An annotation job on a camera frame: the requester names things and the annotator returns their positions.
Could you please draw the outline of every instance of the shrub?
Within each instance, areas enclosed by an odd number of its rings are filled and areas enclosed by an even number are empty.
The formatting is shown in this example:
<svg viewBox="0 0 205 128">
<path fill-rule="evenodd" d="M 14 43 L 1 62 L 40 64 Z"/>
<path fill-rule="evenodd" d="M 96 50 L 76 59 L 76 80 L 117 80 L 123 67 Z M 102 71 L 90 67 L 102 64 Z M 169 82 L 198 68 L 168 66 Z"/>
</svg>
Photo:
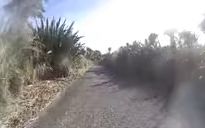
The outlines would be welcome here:
<svg viewBox="0 0 205 128">
<path fill-rule="evenodd" d="M 169 92 L 182 81 L 205 79 L 205 55 L 201 54 L 205 45 L 197 44 L 197 36 L 183 31 L 176 47 L 161 47 L 156 38 L 152 33 L 145 43 L 127 43 L 107 53 L 103 64 L 119 76 L 149 82 Z"/>
<path fill-rule="evenodd" d="M 40 24 L 33 28 L 34 41 L 30 48 L 35 67 L 47 65 L 57 77 L 68 75 L 70 62 L 83 48 L 79 42 L 82 37 L 78 36 L 78 31 L 73 32 L 73 24 L 68 26 L 66 21 L 61 23 L 61 18 L 58 21 L 40 19 Z"/>
</svg>

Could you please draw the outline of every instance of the bright sky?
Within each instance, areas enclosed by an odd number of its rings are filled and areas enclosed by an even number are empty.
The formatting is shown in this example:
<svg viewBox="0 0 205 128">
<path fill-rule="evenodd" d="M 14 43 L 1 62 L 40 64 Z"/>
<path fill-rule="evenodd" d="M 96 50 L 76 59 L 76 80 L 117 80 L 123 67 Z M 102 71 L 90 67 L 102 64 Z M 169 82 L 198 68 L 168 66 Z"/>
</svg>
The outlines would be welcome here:
<svg viewBox="0 0 205 128">
<path fill-rule="evenodd" d="M 171 28 L 200 34 L 205 13 L 205 0 L 49 0 L 48 5 L 46 16 L 74 20 L 74 28 L 85 36 L 82 41 L 102 52 Z"/>
</svg>

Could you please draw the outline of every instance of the palm-like plant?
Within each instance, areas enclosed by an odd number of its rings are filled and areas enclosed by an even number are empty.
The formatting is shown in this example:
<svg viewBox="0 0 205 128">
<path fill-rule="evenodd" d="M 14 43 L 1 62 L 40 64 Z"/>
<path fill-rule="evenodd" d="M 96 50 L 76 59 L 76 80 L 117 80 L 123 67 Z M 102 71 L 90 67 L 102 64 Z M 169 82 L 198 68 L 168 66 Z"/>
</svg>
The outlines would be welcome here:
<svg viewBox="0 0 205 128">
<path fill-rule="evenodd" d="M 37 27 L 34 28 L 34 42 L 43 44 L 41 50 L 44 55 L 51 54 L 51 65 L 60 63 L 63 57 L 75 54 L 82 46 L 79 43 L 82 37 L 78 36 L 78 31 L 73 33 L 73 25 L 73 22 L 69 26 L 66 25 L 66 20 L 62 22 L 61 18 L 58 21 L 41 18 L 40 24 L 37 23 Z"/>
</svg>

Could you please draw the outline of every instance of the dry grass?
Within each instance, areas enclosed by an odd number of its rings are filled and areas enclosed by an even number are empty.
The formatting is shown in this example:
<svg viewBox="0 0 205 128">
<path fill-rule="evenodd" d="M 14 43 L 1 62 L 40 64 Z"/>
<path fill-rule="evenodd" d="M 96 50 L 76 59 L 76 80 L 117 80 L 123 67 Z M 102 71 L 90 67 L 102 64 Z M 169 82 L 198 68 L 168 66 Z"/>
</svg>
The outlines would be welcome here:
<svg viewBox="0 0 205 128">
<path fill-rule="evenodd" d="M 23 86 L 17 101 L 10 102 L 9 115 L 4 118 L 4 127 L 20 128 L 28 125 L 38 114 L 43 111 L 61 92 L 64 92 L 71 82 L 82 76 L 92 62 L 80 56 L 81 59 L 73 64 L 70 75 L 66 78 L 38 81 L 34 84 Z"/>
</svg>

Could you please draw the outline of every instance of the bush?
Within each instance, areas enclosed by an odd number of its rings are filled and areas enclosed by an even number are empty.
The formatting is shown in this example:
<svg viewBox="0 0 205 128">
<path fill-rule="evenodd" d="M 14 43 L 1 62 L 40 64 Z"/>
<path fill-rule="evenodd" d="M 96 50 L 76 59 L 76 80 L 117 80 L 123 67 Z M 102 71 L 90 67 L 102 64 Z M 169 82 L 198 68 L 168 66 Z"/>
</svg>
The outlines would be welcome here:
<svg viewBox="0 0 205 128">
<path fill-rule="evenodd" d="M 161 47 L 154 39 L 155 34 L 145 43 L 127 43 L 118 51 L 104 55 L 103 64 L 119 76 L 149 82 L 155 88 L 171 92 L 182 81 L 205 79 L 205 46 L 193 43 L 196 36 L 185 33 L 187 36 L 182 36 L 179 42 L 185 44 L 177 47 Z"/>
</svg>

